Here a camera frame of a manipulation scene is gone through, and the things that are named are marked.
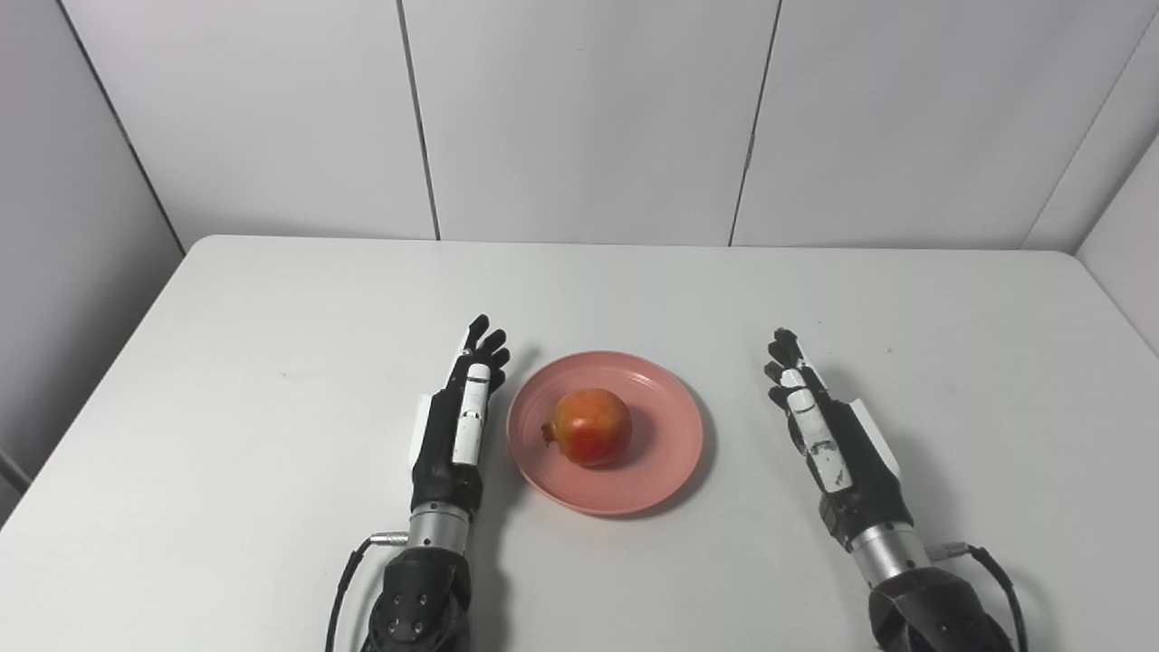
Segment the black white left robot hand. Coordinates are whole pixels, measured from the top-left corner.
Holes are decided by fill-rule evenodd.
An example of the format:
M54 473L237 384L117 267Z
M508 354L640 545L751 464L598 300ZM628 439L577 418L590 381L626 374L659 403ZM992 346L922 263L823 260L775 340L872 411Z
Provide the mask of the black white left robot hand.
M421 441L411 466L411 508L440 503L476 515L484 492L479 471L493 393L506 381L508 335L480 314L455 351L446 384L422 403Z

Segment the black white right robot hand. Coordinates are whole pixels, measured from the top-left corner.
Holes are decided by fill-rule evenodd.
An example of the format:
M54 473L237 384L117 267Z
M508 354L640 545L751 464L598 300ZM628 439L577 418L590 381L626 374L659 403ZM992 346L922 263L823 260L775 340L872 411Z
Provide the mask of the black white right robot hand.
M887 523L914 523L904 501L901 467L862 400L836 400L799 335L777 329L770 342L770 400L782 409L790 441L819 488L822 522L846 551Z

